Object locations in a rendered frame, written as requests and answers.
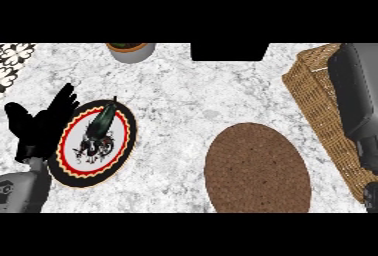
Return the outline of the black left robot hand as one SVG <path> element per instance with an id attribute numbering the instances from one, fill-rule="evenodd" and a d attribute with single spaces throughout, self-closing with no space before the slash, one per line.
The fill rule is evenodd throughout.
<path id="1" fill-rule="evenodd" d="M 56 151 L 60 136 L 78 107 L 73 86 L 66 83 L 45 110 L 32 116 L 16 102 L 4 105 L 8 130 L 19 138 L 14 160 L 23 163 L 32 157 L 47 160 Z"/>

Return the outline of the tan wicker basket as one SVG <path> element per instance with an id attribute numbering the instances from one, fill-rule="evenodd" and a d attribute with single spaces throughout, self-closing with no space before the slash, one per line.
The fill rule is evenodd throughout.
<path id="1" fill-rule="evenodd" d="M 360 167 L 357 148 L 344 136 L 336 95 L 327 75 L 327 59 L 341 44 L 329 43 L 304 50 L 286 74 L 283 84 L 317 135 L 321 146 L 348 186 L 352 197 L 363 202 L 363 189 L 378 176 Z"/>

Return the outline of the grey pot with orange rim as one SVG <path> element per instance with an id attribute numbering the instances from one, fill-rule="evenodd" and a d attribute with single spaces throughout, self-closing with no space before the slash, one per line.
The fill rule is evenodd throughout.
<path id="1" fill-rule="evenodd" d="M 126 64 L 141 62 L 155 51 L 153 43 L 107 43 L 113 58 Z"/>

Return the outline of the black and red rimmed plate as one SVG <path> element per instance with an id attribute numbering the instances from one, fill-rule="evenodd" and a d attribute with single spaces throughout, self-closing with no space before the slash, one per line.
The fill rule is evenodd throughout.
<path id="1" fill-rule="evenodd" d="M 101 183 L 128 159 L 135 134 L 134 115 L 116 99 L 94 100 L 79 106 L 47 161 L 53 178 L 75 188 Z"/>

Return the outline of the black boxy appliance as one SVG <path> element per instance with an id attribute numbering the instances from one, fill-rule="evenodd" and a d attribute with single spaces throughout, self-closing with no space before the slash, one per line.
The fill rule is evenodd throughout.
<path id="1" fill-rule="evenodd" d="M 218 43 L 191 43 L 190 57 L 193 61 L 259 61 L 267 43 L 237 43 L 225 46 Z"/>

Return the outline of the black and white patterned mat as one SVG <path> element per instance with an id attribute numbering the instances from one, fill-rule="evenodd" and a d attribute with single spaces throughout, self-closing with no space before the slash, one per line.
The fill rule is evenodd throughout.
<path id="1" fill-rule="evenodd" d="M 0 93 L 13 85 L 33 51 L 33 43 L 0 43 Z"/>

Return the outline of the brown oval woven placemat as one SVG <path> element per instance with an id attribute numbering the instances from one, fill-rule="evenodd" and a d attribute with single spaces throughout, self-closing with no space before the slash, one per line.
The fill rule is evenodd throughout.
<path id="1" fill-rule="evenodd" d="M 308 212 L 311 188 L 304 160 L 270 127 L 239 123 L 221 131 L 208 149 L 203 175 L 217 212 Z"/>

